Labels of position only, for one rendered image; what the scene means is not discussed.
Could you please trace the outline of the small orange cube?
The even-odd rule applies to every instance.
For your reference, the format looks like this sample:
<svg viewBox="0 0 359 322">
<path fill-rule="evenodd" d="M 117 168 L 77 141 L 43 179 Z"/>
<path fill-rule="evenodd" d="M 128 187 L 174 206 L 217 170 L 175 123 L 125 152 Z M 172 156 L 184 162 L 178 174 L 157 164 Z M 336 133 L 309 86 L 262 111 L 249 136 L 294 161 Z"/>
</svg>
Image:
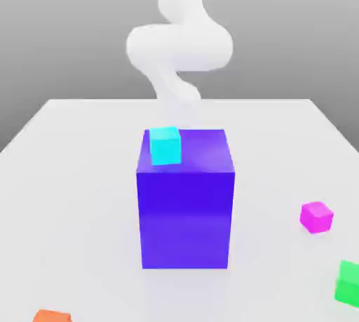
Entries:
<svg viewBox="0 0 359 322">
<path fill-rule="evenodd" d="M 72 322 L 71 314 L 40 309 L 32 322 Z"/>
</svg>

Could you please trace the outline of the large purple box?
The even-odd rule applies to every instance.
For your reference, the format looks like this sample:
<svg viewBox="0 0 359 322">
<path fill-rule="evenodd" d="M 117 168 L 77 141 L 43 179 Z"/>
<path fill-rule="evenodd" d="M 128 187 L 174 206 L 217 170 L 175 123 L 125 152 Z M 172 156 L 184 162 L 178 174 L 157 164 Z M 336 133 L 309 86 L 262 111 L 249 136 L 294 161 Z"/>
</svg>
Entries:
<svg viewBox="0 0 359 322">
<path fill-rule="evenodd" d="M 225 269 L 229 260 L 235 169 L 226 133 L 181 130 L 182 162 L 151 163 L 144 132 L 137 200 L 145 269 Z"/>
</svg>

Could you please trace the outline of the small magenta cube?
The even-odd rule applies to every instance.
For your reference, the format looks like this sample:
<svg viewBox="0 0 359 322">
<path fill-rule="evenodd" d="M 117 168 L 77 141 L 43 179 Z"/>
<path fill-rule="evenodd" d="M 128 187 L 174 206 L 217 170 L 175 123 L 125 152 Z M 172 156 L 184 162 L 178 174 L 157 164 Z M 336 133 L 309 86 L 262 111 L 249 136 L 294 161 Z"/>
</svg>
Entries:
<svg viewBox="0 0 359 322">
<path fill-rule="evenodd" d="M 327 232 L 332 226 L 334 213 L 321 201 L 302 205 L 299 221 L 310 234 Z"/>
</svg>

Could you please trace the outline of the small green cube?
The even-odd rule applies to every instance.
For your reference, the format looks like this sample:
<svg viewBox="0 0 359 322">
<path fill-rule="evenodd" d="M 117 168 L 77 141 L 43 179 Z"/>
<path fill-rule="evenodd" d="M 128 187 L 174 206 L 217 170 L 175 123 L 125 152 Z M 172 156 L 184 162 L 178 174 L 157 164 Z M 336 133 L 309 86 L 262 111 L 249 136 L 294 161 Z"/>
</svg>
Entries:
<svg viewBox="0 0 359 322">
<path fill-rule="evenodd" d="M 334 298 L 359 308 L 359 264 L 346 260 L 340 262 Z"/>
</svg>

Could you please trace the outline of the small cyan cube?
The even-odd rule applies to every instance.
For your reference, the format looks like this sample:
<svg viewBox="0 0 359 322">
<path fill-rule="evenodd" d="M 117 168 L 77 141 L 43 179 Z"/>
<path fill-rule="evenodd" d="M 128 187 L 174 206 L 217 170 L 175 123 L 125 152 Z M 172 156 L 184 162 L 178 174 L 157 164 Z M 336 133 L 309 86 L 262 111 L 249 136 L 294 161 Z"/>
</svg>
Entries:
<svg viewBox="0 0 359 322">
<path fill-rule="evenodd" d="M 174 126 L 150 128 L 149 148 L 153 166 L 179 164 L 182 161 L 182 142 Z"/>
</svg>

